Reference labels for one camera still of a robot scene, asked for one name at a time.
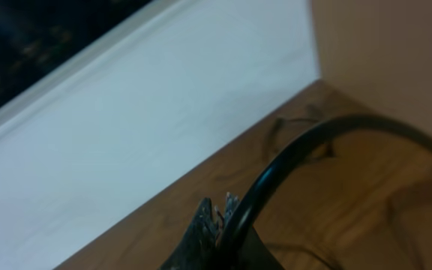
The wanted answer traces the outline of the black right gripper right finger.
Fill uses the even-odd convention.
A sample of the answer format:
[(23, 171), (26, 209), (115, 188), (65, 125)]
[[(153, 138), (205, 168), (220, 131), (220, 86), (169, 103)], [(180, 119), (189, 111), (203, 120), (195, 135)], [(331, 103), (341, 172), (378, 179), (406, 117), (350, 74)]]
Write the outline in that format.
[[(222, 233), (227, 227), (229, 219), (239, 204), (239, 198), (229, 192), (225, 196), (224, 212), (217, 210), (219, 224), (219, 236), (217, 241), (221, 240)], [(238, 249), (230, 260), (229, 269), (231, 270), (284, 270), (284, 267), (271, 254), (268, 248), (263, 244), (256, 230), (252, 227), (243, 245)]]

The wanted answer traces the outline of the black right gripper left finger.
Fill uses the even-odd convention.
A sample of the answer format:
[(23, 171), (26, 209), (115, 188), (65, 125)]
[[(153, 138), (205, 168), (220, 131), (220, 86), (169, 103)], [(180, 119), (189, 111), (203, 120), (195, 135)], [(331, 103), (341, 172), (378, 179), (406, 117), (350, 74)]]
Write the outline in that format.
[(181, 241), (160, 266), (160, 270), (207, 269), (215, 254), (220, 234), (218, 222), (213, 218), (212, 201), (203, 198), (184, 232)]

